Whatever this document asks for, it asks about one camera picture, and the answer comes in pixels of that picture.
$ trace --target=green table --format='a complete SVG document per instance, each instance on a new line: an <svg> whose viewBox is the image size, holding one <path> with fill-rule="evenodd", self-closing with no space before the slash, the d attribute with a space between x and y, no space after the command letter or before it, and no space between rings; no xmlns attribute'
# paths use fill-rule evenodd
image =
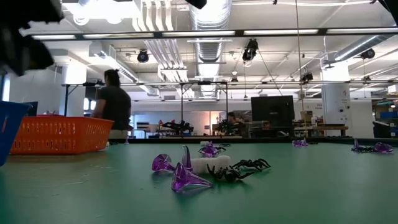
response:
<svg viewBox="0 0 398 224"><path fill-rule="evenodd" d="M192 156L199 145L190 146ZM176 194L153 158L174 163L178 144L130 144L80 156L11 156L0 168L2 224L397 223L398 156L357 154L350 145L233 144L234 162L266 159L243 183Z"/></svg>

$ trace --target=orange basket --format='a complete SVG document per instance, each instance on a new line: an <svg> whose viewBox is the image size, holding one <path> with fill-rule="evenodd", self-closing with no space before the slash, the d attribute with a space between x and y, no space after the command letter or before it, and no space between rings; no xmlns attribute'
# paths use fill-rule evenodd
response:
<svg viewBox="0 0 398 224"><path fill-rule="evenodd" d="M11 154L80 154L102 150L113 121L85 117L25 117Z"/></svg>

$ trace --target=black hair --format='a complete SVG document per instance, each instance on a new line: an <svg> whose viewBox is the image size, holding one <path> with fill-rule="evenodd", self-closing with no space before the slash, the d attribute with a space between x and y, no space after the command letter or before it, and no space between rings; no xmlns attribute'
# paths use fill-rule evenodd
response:
<svg viewBox="0 0 398 224"><path fill-rule="evenodd" d="M119 70L118 69L109 69L104 72L104 77L108 78L109 85L120 87L120 79L119 79Z"/></svg>
<svg viewBox="0 0 398 224"><path fill-rule="evenodd" d="M231 116L231 117L235 118L235 114L233 112L229 112L228 116Z"/></svg>

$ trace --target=cardboard box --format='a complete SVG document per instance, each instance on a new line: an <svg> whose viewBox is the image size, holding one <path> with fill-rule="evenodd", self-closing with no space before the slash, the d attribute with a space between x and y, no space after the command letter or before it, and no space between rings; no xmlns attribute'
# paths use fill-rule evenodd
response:
<svg viewBox="0 0 398 224"><path fill-rule="evenodd" d="M307 122L311 122L311 118L312 118L312 111L301 111L301 119L305 120Z"/></svg>

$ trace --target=computer monitor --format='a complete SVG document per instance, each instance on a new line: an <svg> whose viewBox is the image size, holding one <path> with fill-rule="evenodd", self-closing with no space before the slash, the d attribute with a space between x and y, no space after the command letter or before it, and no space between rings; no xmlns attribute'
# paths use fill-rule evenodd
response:
<svg viewBox="0 0 398 224"><path fill-rule="evenodd" d="M294 120L293 96L260 96L251 98L253 121L268 121L273 127L288 127Z"/></svg>
<svg viewBox="0 0 398 224"><path fill-rule="evenodd" d="M37 116L37 107L39 106L39 102L27 102L24 104L31 105L32 107L26 113L26 116Z"/></svg>

